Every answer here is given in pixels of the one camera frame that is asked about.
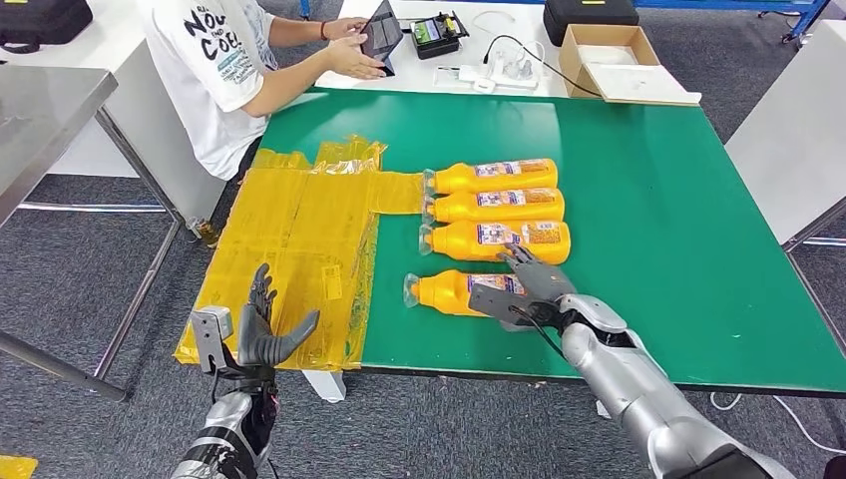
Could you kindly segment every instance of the yellow plastic bottle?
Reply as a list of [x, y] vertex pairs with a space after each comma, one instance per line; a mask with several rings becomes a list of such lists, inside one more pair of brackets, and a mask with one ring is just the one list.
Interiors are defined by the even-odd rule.
[[423, 223], [511, 220], [561, 220], [564, 196], [555, 188], [528, 188], [487, 193], [454, 193], [423, 202]]
[[570, 254], [570, 229], [562, 222], [455, 222], [443, 228], [420, 227], [420, 252], [443, 252], [454, 259], [499, 261], [506, 242], [525, 246], [549, 264]]
[[484, 316], [468, 306], [473, 284], [485, 284], [516, 294], [526, 293], [514, 274], [467, 274], [449, 269], [431, 277], [406, 274], [403, 299], [408, 307], [424, 304], [444, 314]]
[[427, 195], [554, 188], [557, 184], [558, 168], [549, 158], [490, 163], [473, 167], [457, 163], [440, 172], [432, 170], [423, 172], [423, 190]]

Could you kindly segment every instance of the green table mat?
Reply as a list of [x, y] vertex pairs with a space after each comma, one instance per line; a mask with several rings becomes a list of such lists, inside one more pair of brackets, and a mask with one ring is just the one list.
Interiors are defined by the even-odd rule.
[[[637, 331], [676, 383], [846, 391], [846, 360], [698, 108], [597, 100], [331, 90], [270, 121], [262, 145], [388, 145], [419, 172], [549, 157], [573, 252], [563, 265]], [[406, 308], [402, 279], [502, 270], [417, 251], [418, 216], [382, 217], [362, 365], [578, 377], [534, 332]]]

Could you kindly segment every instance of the clear bottle cap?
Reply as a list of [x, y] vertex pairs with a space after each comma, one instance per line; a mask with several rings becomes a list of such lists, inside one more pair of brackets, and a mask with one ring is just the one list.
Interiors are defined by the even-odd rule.
[[423, 170], [423, 195], [431, 197], [435, 195], [435, 171]]
[[420, 247], [420, 254], [429, 254], [432, 252], [432, 227], [428, 225], [420, 226], [420, 237], [418, 239], [418, 246]]
[[402, 302], [405, 303], [405, 307], [420, 304], [420, 278], [410, 272], [402, 281]]
[[435, 199], [424, 195], [423, 206], [420, 209], [423, 216], [423, 225], [431, 225], [435, 223]]

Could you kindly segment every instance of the tablet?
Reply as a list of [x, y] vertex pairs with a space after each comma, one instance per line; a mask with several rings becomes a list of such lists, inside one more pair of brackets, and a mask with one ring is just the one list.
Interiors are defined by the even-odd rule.
[[[361, 44], [361, 53], [389, 65], [388, 55], [399, 45], [403, 33], [388, 0], [382, 1], [361, 33], [367, 34], [367, 40]], [[391, 70], [387, 69], [385, 73], [393, 75]]]

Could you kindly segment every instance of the silver robotic arm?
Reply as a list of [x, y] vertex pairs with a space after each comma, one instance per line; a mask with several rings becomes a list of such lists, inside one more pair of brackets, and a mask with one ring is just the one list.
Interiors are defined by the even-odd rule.
[[554, 327], [564, 359], [632, 439], [657, 478], [794, 478], [705, 419], [667, 378], [637, 334], [601, 300], [576, 289], [557, 267], [521, 246], [503, 255], [524, 296], [481, 284], [470, 307], [510, 331]]
[[[268, 271], [263, 264], [255, 272], [248, 303], [241, 310], [237, 360], [223, 343], [232, 334], [228, 309], [210, 306], [191, 312], [200, 366], [214, 376], [212, 404], [203, 430], [172, 479], [255, 479], [267, 461], [278, 407], [273, 367], [308, 338], [319, 318], [313, 311], [289, 335], [274, 336], [269, 319], [276, 291], [269, 290]], [[219, 377], [234, 381], [234, 389], [215, 399]]]

